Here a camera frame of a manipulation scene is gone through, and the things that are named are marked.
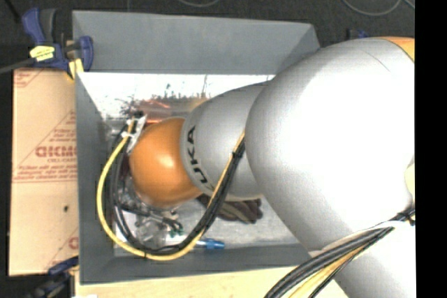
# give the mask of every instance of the gray box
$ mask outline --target gray box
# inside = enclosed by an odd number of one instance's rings
[[[73,37],[83,35],[94,40],[92,73],[276,74],[319,48],[310,24],[75,11]],[[91,95],[77,79],[81,283],[287,267],[309,258],[299,244],[194,250],[167,262],[116,255],[96,215],[96,185],[109,153]]]

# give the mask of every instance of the blue clamp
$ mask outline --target blue clamp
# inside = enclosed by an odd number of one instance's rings
[[[35,50],[38,47],[48,46],[51,51],[48,52],[44,57],[33,57],[34,62],[33,67],[53,67],[59,68],[66,71],[69,75],[73,75],[70,70],[70,62],[72,60],[67,59],[62,46],[54,42],[52,37],[53,19],[56,9],[44,9],[39,8],[29,9],[22,16],[22,24],[27,35],[31,36],[33,39]],[[81,62],[85,71],[91,68],[93,63],[93,40],[90,36],[81,36],[77,43],[67,47],[70,50],[80,50],[81,52]]]

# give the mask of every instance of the black cable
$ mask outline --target black cable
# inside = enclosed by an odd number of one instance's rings
[[[408,219],[408,217],[413,216],[415,212],[415,209],[411,208],[404,213],[398,213],[398,215],[396,215],[391,220],[405,221]],[[359,255],[361,252],[367,250],[370,246],[374,245],[378,240],[382,239],[393,230],[393,227],[372,229],[370,231],[367,231],[365,234],[356,237],[355,239],[352,239],[344,244],[338,245],[337,247],[323,252],[322,254],[308,260],[303,265],[298,266],[296,269],[285,275],[285,277],[283,277],[274,287],[269,290],[269,292],[265,295],[265,298],[281,297],[290,289],[303,282],[306,278],[310,277],[312,274],[320,271],[324,267],[327,267],[334,261],[345,256],[347,253],[365,246],[358,253],[355,254],[355,256]],[[339,272],[350,261],[352,261],[354,257],[349,258],[346,264],[343,264],[340,269],[337,270],[337,272]],[[330,275],[330,278],[328,277],[326,280],[324,280],[324,282],[322,282],[321,284],[322,287],[326,286],[330,279],[333,278],[333,276],[334,275]]]
[[[9,11],[13,14],[14,21],[20,23],[20,14],[15,8],[13,2],[11,0],[4,0],[4,1],[9,8]]]
[[[119,163],[122,163],[122,155],[125,153],[126,148],[128,147],[129,143],[127,143],[124,148],[122,149],[122,152],[119,154]],[[112,202],[115,201],[115,210],[114,212],[115,214],[115,219],[116,219],[116,224],[117,227],[119,228],[119,230],[122,232],[122,234],[128,239],[129,243],[138,246],[137,248],[141,249],[143,252],[147,253],[147,254],[151,254],[151,255],[170,255],[172,253],[176,253],[180,250],[182,250],[183,248],[185,248],[186,246],[188,246],[193,239],[195,239],[197,237],[197,235],[200,232],[206,232],[210,226],[213,224],[213,222],[215,221],[216,217],[217,217],[217,213],[219,212],[222,204],[225,201],[225,197],[228,194],[231,182],[233,180],[234,177],[234,173],[237,169],[237,164],[239,163],[240,159],[242,158],[242,155],[244,153],[245,150],[245,143],[244,140],[241,141],[241,143],[239,144],[238,148],[235,150],[235,152],[233,153],[233,157],[231,159],[231,162],[228,166],[228,170],[226,172],[225,177],[222,180],[222,183],[215,195],[214,200],[211,202],[210,206],[205,210],[205,213],[203,214],[202,218],[199,220],[199,222],[196,224],[196,226],[194,227],[194,229],[192,229],[192,231],[188,234],[188,236],[179,244],[175,244],[175,245],[171,245],[171,246],[165,246],[162,248],[148,248],[144,245],[142,245],[136,238],[135,236],[132,234],[132,232],[130,231],[129,227],[126,224],[124,215],[122,213],[122,206],[121,203],[119,202],[119,198],[116,197],[117,194],[117,179],[119,177],[119,168],[120,165],[117,165],[115,167],[115,175],[113,175],[113,200]]]

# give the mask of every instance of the clamp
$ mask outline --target clamp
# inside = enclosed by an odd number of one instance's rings
[[[81,36],[74,45],[63,49],[52,37],[55,12],[56,9],[41,11],[39,8],[32,8],[22,16],[24,30],[34,42],[28,63],[37,68],[58,68],[74,78],[76,71],[91,68],[94,58],[93,40],[90,36]],[[80,50],[80,58],[68,59],[66,53],[70,50]]]

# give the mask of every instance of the blue connector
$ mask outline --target blue connector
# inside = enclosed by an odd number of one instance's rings
[[[215,239],[201,239],[197,241],[196,247],[206,248],[207,250],[221,250],[225,248],[225,243]]]

